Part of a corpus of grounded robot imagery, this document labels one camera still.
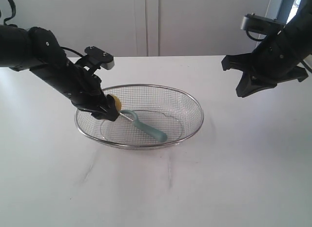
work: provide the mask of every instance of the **basket rim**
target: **basket rim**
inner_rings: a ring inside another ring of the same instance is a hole
[[[158,85],[158,84],[122,84],[122,85],[115,85],[115,86],[111,86],[111,87],[108,87],[108,88],[104,88],[102,89],[102,91],[107,91],[107,90],[111,90],[111,89],[118,89],[118,88],[125,88],[125,87],[135,87],[135,86],[147,86],[147,87],[156,87],[156,88],[162,88],[162,89],[170,89],[170,90],[174,90],[174,91],[177,91],[179,93],[182,93],[186,96],[188,96],[189,98],[191,98],[199,107],[200,111],[201,111],[201,123],[200,123],[200,126],[198,127],[197,130],[195,130],[192,134],[186,136],[186,137],[183,137],[179,140],[176,140],[176,141],[172,141],[172,142],[164,142],[164,143],[159,143],[159,144],[153,144],[153,145],[125,145],[125,144],[119,144],[119,143],[114,143],[114,142],[110,142],[110,141],[107,141],[107,140],[101,140],[101,139],[98,139],[96,137],[93,137],[91,136],[90,134],[87,134],[86,132],[84,132],[81,127],[79,126],[78,124],[78,114],[81,112],[79,109],[76,109],[76,112],[75,112],[75,125],[77,127],[77,129],[80,131],[80,133],[82,133],[84,136],[86,136],[87,138],[90,138],[90,139],[93,139],[99,143],[102,143],[102,144],[105,144],[105,145],[110,145],[110,146],[115,146],[115,147],[119,147],[119,148],[123,148],[123,149],[134,149],[134,148],[157,148],[157,147],[167,147],[167,146],[170,146],[170,145],[174,145],[174,144],[179,144],[189,138],[191,138],[192,136],[194,136],[200,129],[201,127],[203,126],[203,123],[204,123],[204,111],[201,107],[201,105],[199,104],[198,100],[196,98],[194,98],[192,95],[190,95],[189,93],[183,91],[183,90],[180,90],[180,89],[176,89],[176,88],[172,88],[172,87],[168,87],[168,86],[164,86],[164,85]]]

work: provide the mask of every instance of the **stainless steel rim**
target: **stainless steel rim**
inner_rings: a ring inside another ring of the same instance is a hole
[[[200,108],[200,111],[201,111],[201,114],[202,114],[202,121],[201,121],[201,124],[200,126],[198,127],[198,129],[190,134],[189,136],[186,136],[184,138],[181,138],[179,140],[176,140],[176,141],[173,141],[173,142],[169,142],[169,143],[159,143],[159,144],[155,144],[155,145],[140,145],[140,146],[135,146],[135,145],[124,145],[124,144],[118,144],[118,143],[114,143],[114,142],[110,142],[110,141],[106,141],[106,140],[100,140],[98,138],[95,138],[87,133],[85,133],[79,126],[78,124],[78,113],[80,112],[78,109],[76,110],[76,113],[75,113],[75,125],[76,127],[78,128],[78,130],[80,131],[80,133],[82,133],[84,136],[90,138],[90,139],[93,139],[99,143],[102,143],[102,144],[106,144],[106,145],[111,145],[111,146],[114,146],[114,147],[118,147],[118,148],[123,148],[123,149],[144,149],[144,148],[149,148],[149,149],[157,149],[159,147],[167,147],[167,146],[170,146],[170,145],[174,145],[174,144],[179,144],[189,138],[191,138],[192,136],[194,136],[202,127],[203,123],[204,123],[204,111],[203,109],[201,108],[199,102],[197,101],[196,98],[194,98],[192,95],[180,90],[180,89],[175,89],[175,88],[171,88],[171,87],[167,87],[167,86],[163,86],[163,85],[156,85],[156,84],[124,84],[124,85],[116,85],[116,86],[111,86],[111,87],[108,87],[108,88],[105,88],[103,89],[103,92],[104,91],[107,91],[107,90],[110,90],[110,89],[117,89],[117,88],[124,88],[124,87],[133,87],[133,86],[149,86],[149,87],[156,87],[156,88],[163,88],[163,89],[170,89],[170,90],[174,90],[174,91],[177,91],[177,92],[180,92],[182,94],[185,94],[186,96],[188,96],[189,98],[191,98]]]

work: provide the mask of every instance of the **wire mesh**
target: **wire mesh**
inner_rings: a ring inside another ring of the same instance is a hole
[[[141,122],[165,132],[168,140],[159,143],[123,117],[115,122],[97,120],[90,113],[78,110],[77,127],[102,143],[125,149],[153,149],[183,141],[202,126],[204,115],[199,103],[180,90],[155,85],[124,85],[103,91],[117,96],[122,110],[136,112]]]

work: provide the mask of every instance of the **white tabletop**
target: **white tabletop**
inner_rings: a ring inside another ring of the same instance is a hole
[[[221,56],[116,58],[102,86],[154,83],[201,103],[186,142],[127,151],[78,132],[29,71],[0,70],[0,226],[311,227],[312,79],[241,99]]]

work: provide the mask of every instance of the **yellow sponge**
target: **yellow sponge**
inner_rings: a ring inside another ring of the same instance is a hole
[[[121,101],[115,95],[111,94],[111,96],[115,99],[115,107],[117,111],[121,111]]]

